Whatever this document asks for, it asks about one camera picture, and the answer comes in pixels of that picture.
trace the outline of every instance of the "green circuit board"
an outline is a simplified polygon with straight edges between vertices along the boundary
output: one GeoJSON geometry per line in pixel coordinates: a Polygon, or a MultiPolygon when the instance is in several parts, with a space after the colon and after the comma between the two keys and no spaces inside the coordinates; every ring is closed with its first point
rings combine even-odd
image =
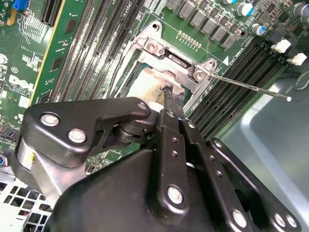
{"type": "MultiPolygon", "coordinates": [[[[218,75],[224,75],[253,40],[255,35],[251,27],[254,23],[265,25],[267,31],[283,28],[286,36],[294,38],[300,45],[306,44],[304,41],[309,34],[308,25],[302,24],[299,17],[292,13],[293,6],[300,1],[253,0],[252,15],[238,16],[236,8],[241,1],[223,4],[222,0],[211,0],[206,1],[205,5],[203,0],[192,0],[192,13],[188,17],[180,17],[182,9],[188,4],[186,0],[179,1],[174,10],[166,7],[168,0],[62,0],[59,1],[52,27],[42,22],[47,2],[51,1],[31,0],[25,10],[16,11],[12,7],[14,0],[0,1],[0,129],[3,132],[6,129],[18,131],[23,113],[31,104],[101,98],[110,85],[125,45],[154,20],[162,24],[162,39],[194,62],[201,64],[210,58],[215,59],[218,63],[215,73],[218,75]],[[134,4],[138,2],[142,3],[142,7],[136,12],[134,4]],[[271,4],[272,11],[265,15],[271,4]],[[103,10],[105,15],[100,19],[98,15],[103,10]],[[198,11],[214,20],[227,35],[235,37],[230,48],[223,47],[222,42],[203,33],[203,25],[193,25],[193,17],[198,11]],[[126,34],[120,33],[121,28],[116,21],[109,22],[109,18],[118,12],[136,12],[126,34]],[[280,20],[283,13],[288,18],[280,20]],[[11,20],[9,25],[8,19],[13,16],[14,23],[11,20]],[[108,40],[101,39],[103,33],[109,35],[108,40]],[[123,37],[123,43],[118,47],[115,45],[117,37],[123,37]],[[86,85],[84,78],[89,78],[86,85]]],[[[116,87],[120,86],[121,81],[116,83],[116,87]]],[[[215,81],[197,102],[207,95],[213,85],[215,81]]],[[[190,115],[193,110],[194,107],[185,113],[190,115]]],[[[1,151],[14,149],[14,146],[14,138],[10,135],[0,138],[1,151]]]]}

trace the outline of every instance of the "black ram slot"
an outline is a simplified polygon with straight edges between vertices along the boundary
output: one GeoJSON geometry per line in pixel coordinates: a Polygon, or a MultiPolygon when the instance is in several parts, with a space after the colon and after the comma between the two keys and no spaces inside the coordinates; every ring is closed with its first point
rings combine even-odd
{"type": "MultiPolygon", "coordinates": [[[[263,87],[282,66],[254,43],[225,72],[225,77],[263,87]]],[[[189,116],[205,140],[215,136],[257,93],[219,81],[189,116]]]]}
{"type": "Polygon", "coordinates": [[[41,22],[48,25],[49,27],[53,27],[59,12],[60,5],[62,0],[46,0],[42,15],[41,22]]]}

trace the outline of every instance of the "metal rivet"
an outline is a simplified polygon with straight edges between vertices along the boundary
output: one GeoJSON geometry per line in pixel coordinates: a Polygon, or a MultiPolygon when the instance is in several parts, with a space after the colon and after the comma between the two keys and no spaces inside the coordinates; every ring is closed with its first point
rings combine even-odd
{"type": "Polygon", "coordinates": [[[80,129],[72,129],[69,134],[68,137],[71,141],[75,142],[75,143],[83,143],[86,140],[86,134],[85,132],[83,132],[80,129]]]}
{"type": "Polygon", "coordinates": [[[214,143],[217,145],[217,147],[222,147],[222,144],[219,141],[214,141],[214,143]]]}
{"type": "Polygon", "coordinates": [[[247,226],[247,221],[240,211],[234,209],[232,214],[233,214],[233,218],[234,218],[235,222],[240,227],[245,228],[247,226]]]}
{"type": "Polygon", "coordinates": [[[291,226],[293,226],[294,228],[297,227],[297,224],[296,224],[295,220],[294,220],[290,215],[287,215],[287,216],[286,216],[286,219],[288,220],[288,222],[289,222],[289,224],[290,224],[291,226]]]}
{"type": "Polygon", "coordinates": [[[144,103],[142,103],[142,102],[138,103],[137,105],[138,105],[138,106],[139,106],[139,108],[140,108],[140,109],[142,109],[142,110],[147,109],[147,108],[146,108],[146,106],[145,106],[145,104],[144,104],[144,103]]]}
{"type": "Polygon", "coordinates": [[[168,114],[168,116],[170,116],[170,117],[174,117],[174,114],[173,114],[173,112],[172,112],[172,111],[166,111],[166,113],[168,114]]]}
{"type": "Polygon", "coordinates": [[[168,196],[170,200],[175,204],[180,204],[183,202],[183,195],[180,190],[174,186],[169,186],[168,188],[168,196]]]}
{"type": "Polygon", "coordinates": [[[54,127],[59,124],[59,118],[55,115],[45,114],[41,117],[41,123],[49,127],[54,127]]]}
{"type": "Polygon", "coordinates": [[[173,137],[173,138],[172,138],[172,141],[173,141],[174,143],[178,143],[179,140],[178,140],[177,138],[173,137]]]}
{"type": "Polygon", "coordinates": [[[172,151],[172,156],[175,157],[175,158],[177,158],[177,157],[178,157],[177,151],[172,151]]]}
{"type": "Polygon", "coordinates": [[[285,222],[279,214],[274,214],[274,218],[280,226],[285,227],[285,222]]]}
{"type": "Polygon", "coordinates": [[[217,176],[218,176],[218,177],[222,177],[222,172],[217,171],[217,176]]]}
{"type": "Polygon", "coordinates": [[[195,128],[195,125],[192,122],[188,122],[188,124],[189,124],[189,127],[195,128]]]}

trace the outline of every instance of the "black plastic bracket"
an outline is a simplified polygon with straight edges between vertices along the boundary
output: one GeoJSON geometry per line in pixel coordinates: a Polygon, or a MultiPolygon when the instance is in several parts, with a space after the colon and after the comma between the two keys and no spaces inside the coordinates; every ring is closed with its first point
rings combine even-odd
{"type": "Polygon", "coordinates": [[[78,167],[88,156],[104,150],[104,144],[116,124],[128,120],[146,119],[148,105],[138,98],[115,98],[38,104],[24,115],[21,136],[26,144],[65,167],[78,167]],[[59,119],[56,126],[41,122],[44,114],[59,119]],[[72,129],[86,134],[83,143],[68,138],[72,129]]]}
{"type": "Polygon", "coordinates": [[[166,224],[179,223],[189,211],[184,138],[178,117],[163,109],[157,119],[155,155],[150,177],[149,206],[166,224]]]}

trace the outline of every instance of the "electronic component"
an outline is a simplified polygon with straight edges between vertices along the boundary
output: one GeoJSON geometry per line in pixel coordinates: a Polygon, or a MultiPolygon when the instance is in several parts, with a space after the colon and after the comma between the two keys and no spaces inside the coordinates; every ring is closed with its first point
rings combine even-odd
{"type": "Polygon", "coordinates": [[[293,8],[293,14],[301,17],[309,16],[309,4],[297,3],[293,8]]]}
{"type": "Polygon", "coordinates": [[[19,137],[19,131],[13,128],[5,128],[0,134],[0,138],[8,140],[10,142],[16,142],[19,137]]]}
{"type": "Polygon", "coordinates": [[[18,11],[23,11],[27,9],[29,0],[15,0],[13,7],[18,11]]]}
{"type": "Polygon", "coordinates": [[[258,22],[262,25],[264,25],[269,20],[268,13],[264,12],[261,14],[261,16],[258,18],[258,22]]]}
{"type": "Polygon", "coordinates": [[[266,33],[266,27],[255,23],[251,27],[252,32],[257,36],[263,36],[266,33]]]}
{"type": "Polygon", "coordinates": [[[273,4],[273,3],[271,3],[271,4],[267,7],[266,11],[267,11],[268,13],[271,13],[271,12],[275,9],[275,7],[276,7],[276,5],[273,4]]]}
{"type": "Polygon", "coordinates": [[[4,88],[4,83],[5,83],[5,80],[0,80],[0,89],[4,88]]]}
{"type": "Polygon", "coordinates": [[[218,8],[213,8],[213,10],[212,10],[211,13],[210,13],[210,16],[211,16],[212,18],[215,18],[216,15],[217,15],[219,12],[220,12],[220,10],[219,10],[218,8]]]}
{"type": "Polygon", "coordinates": [[[236,11],[240,16],[250,16],[253,12],[253,6],[251,3],[242,2],[237,6],[236,11]]]}
{"type": "Polygon", "coordinates": [[[219,25],[213,30],[212,35],[210,36],[213,40],[220,42],[223,37],[226,35],[227,31],[220,27],[219,25]]]}
{"type": "Polygon", "coordinates": [[[209,4],[209,0],[203,0],[199,7],[204,10],[209,4]]]}
{"type": "Polygon", "coordinates": [[[41,22],[48,25],[49,27],[53,27],[61,2],[62,0],[46,0],[42,10],[41,22]]]}
{"type": "Polygon", "coordinates": [[[286,12],[282,12],[281,15],[278,17],[278,20],[284,23],[289,18],[289,15],[286,12]]]}
{"type": "Polygon", "coordinates": [[[206,14],[201,10],[198,10],[193,19],[191,20],[191,24],[197,28],[201,26],[204,19],[206,18],[206,14]]]}
{"type": "Polygon", "coordinates": [[[168,7],[172,11],[175,11],[180,2],[181,0],[169,0],[169,2],[166,4],[166,7],[168,7]]]}
{"type": "Polygon", "coordinates": [[[307,56],[304,53],[298,53],[293,59],[287,59],[287,61],[293,65],[300,66],[307,59],[307,56]]]}
{"type": "Polygon", "coordinates": [[[237,2],[237,0],[222,0],[222,2],[224,4],[233,4],[233,3],[237,2]]]}
{"type": "Polygon", "coordinates": [[[280,42],[272,45],[270,48],[278,53],[285,53],[285,51],[289,48],[290,45],[291,43],[288,40],[283,39],[280,42]]]}
{"type": "Polygon", "coordinates": [[[217,23],[213,19],[208,18],[208,21],[203,27],[202,32],[209,35],[216,25],[217,23]]]}
{"type": "Polygon", "coordinates": [[[309,16],[301,17],[301,18],[300,18],[300,21],[301,21],[302,23],[309,24],[309,16]]]}
{"type": "Polygon", "coordinates": [[[220,21],[220,24],[224,26],[228,22],[229,18],[227,16],[223,16],[223,18],[220,21]]]}
{"type": "Polygon", "coordinates": [[[284,6],[286,8],[289,8],[292,4],[293,4],[293,2],[291,0],[288,0],[284,6]]]}
{"type": "Polygon", "coordinates": [[[235,33],[235,31],[237,30],[237,28],[238,28],[238,25],[237,24],[233,24],[232,26],[231,26],[231,28],[230,28],[230,32],[231,33],[235,33]]]}
{"type": "Polygon", "coordinates": [[[301,33],[303,32],[303,28],[301,27],[301,26],[298,26],[294,31],[293,31],[293,34],[295,35],[295,36],[300,36],[301,35],[301,33]]]}
{"type": "Polygon", "coordinates": [[[64,30],[64,33],[71,33],[74,31],[75,26],[77,24],[77,19],[70,19],[67,23],[66,29],[64,30]]]}
{"type": "Polygon", "coordinates": [[[195,5],[192,2],[187,1],[178,14],[182,18],[188,19],[194,9],[195,5]]]}
{"type": "Polygon", "coordinates": [[[231,46],[235,43],[236,40],[237,40],[237,38],[234,35],[229,34],[228,37],[222,43],[222,47],[224,47],[226,49],[230,49],[231,46]]]}
{"type": "Polygon", "coordinates": [[[62,63],[62,60],[63,60],[63,57],[56,58],[50,70],[53,71],[53,70],[58,69],[62,63]]]}

